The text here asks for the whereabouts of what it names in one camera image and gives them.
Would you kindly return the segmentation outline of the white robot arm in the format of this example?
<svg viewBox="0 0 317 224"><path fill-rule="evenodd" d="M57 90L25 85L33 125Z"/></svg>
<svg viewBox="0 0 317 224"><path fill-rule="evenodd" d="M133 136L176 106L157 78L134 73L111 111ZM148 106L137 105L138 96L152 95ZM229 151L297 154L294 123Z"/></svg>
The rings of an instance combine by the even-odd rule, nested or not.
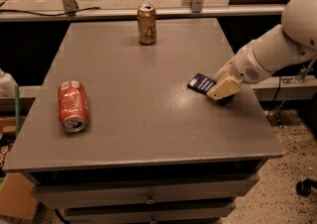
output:
<svg viewBox="0 0 317 224"><path fill-rule="evenodd" d="M251 40L213 76L206 95L221 100L238 93L242 84L257 84L276 71L317 55L317 0L290 0L281 23Z"/></svg>

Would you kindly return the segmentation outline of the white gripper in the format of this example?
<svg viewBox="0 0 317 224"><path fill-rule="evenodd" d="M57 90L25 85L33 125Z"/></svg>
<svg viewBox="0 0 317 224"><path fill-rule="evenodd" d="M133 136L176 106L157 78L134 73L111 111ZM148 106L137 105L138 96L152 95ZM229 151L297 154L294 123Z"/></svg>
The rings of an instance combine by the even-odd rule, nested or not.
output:
<svg viewBox="0 0 317 224"><path fill-rule="evenodd" d="M238 93L242 83L257 84L271 77L257 61L251 45L246 45L230 58L213 76L216 84L207 91L215 101Z"/></svg>

